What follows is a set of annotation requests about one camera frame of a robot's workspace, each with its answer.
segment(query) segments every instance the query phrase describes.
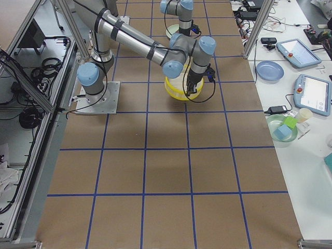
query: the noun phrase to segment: blue plate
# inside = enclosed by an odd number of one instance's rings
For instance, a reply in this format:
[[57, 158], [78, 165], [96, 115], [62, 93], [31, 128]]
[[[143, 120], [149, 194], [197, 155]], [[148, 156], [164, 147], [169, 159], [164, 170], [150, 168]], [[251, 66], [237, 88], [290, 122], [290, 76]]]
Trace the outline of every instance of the blue plate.
[[284, 76], [284, 70], [279, 64], [273, 61], [262, 61], [256, 66], [258, 75], [269, 81], [276, 81]]

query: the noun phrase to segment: blue sponge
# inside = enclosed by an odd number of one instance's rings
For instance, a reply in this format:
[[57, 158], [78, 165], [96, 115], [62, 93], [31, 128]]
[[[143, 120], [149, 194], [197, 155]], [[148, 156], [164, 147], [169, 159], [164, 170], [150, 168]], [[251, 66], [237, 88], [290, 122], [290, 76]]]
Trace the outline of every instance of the blue sponge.
[[274, 135], [279, 139], [279, 140], [284, 140], [286, 137], [291, 135], [292, 130], [285, 124], [280, 126], [278, 129], [274, 131]]
[[327, 157], [325, 157], [324, 161], [325, 161], [326, 165], [328, 166], [328, 168], [332, 172], [332, 153], [330, 155], [328, 155]]

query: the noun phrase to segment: tiled tabletop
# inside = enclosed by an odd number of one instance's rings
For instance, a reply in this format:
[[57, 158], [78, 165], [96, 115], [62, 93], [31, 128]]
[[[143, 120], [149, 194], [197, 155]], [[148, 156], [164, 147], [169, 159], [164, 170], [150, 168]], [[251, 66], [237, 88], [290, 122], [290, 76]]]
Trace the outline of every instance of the tiled tabletop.
[[[159, 1], [118, 1], [164, 36]], [[161, 68], [120, 45], [117, 115], [71, 115], [37, 239], [49, 248], [297, 248], [301, 238], [229, 2], [195, 1], [217, 41], [214, 97], [180, 102]], [[167, 24], [177, 23], [167, 18]], [[206, 83], [198, 99], [213, 91]]]

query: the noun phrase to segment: blue joint cap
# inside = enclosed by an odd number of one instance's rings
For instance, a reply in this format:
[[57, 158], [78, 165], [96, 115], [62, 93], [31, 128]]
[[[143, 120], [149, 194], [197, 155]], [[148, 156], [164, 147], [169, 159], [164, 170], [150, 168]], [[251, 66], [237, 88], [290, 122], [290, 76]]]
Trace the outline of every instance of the blue joint cap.
[[182, 36], [182, 34], [179, 34], [179, 33], [174, 33], [174, 34], [172, 35], [171, 40], [170, 40], [170, 48], [173, 48], [173, 46], [174, 46], [176, 40], [177, 40], [180, 36]]
[[77, 78], [79, 82], [85, 87], [93, 85], [99, 77], [98, 67], [91, 63], [87, 62], [78, 67]]
[[170, 79], [178, 77], [182, 70], [183, 65], [178, 61], [169, 61], [162, 66], [162, 72]]
[[209, 36], [202, 36], [202, 38], [199, 39], [198, 44], [205, 53], [210, 55], [213, 55], [217, 46], [215, 39]]
[[180, 5], [187, 10], [193, 10], [193, 0], [181, 0]]
[[160, 12], [165, 13], [167, 7], [167, 0], [161, 0], [160, 1]]

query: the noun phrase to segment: tablet screen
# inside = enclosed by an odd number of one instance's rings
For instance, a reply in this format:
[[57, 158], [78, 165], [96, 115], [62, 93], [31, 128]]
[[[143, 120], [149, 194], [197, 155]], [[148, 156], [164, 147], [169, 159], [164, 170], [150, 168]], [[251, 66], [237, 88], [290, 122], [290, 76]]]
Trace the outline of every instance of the tablet screen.
[[304, 78], [304, 82], [305, 89], [301, 98], [301, 105], [326, 112], [328, 83], [308, 77]]
[[287, 43], [282, 43], [282, 46], [289, 52], [292, 53], [301, 64], [307, 64], [310, 62], [317, 61], [310, 51], [308, 51], [299, 41], [292, 40]]

